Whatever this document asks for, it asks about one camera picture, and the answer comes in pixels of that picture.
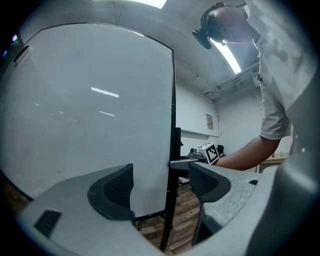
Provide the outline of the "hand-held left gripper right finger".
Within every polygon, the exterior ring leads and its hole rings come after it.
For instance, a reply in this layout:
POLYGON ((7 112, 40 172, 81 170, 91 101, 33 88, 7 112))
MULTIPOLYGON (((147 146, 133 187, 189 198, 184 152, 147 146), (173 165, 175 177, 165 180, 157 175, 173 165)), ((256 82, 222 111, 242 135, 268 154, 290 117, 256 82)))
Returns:
POLYGON ((236 216, 260 177, 260 173, 218 170, 206 163, 189 165, 191 190, 200 202, 193 246, 217 233, 236 216))

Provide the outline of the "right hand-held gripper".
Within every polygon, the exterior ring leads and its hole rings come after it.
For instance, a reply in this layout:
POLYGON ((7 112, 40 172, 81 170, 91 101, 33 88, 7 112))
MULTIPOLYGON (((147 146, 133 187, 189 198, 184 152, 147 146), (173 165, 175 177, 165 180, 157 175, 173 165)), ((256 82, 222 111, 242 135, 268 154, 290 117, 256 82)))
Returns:
POLYGON ((214 164, 220 158, 216 146, 213 142, 206 142, 197 147, 191 148, 189 155, 180 156, 178 160, 169 162, 169 167, 173 170, 188 170, 191 163, 214 164))

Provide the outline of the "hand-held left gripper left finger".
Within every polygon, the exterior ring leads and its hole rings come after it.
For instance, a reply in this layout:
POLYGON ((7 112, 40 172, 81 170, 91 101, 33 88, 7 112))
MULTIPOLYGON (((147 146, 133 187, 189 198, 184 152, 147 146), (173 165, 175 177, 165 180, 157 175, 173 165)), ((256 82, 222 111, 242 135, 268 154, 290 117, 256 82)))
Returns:
POLYGON ((108 220, 87 198, 90 184, 115 171, 114 166, 47 167, 29 174, 23 190, 32 202, 22 211, 24 223, 35 224, 46 210, 61 213, 49 240, 80 256, 158 256, 128 220, 108 220))

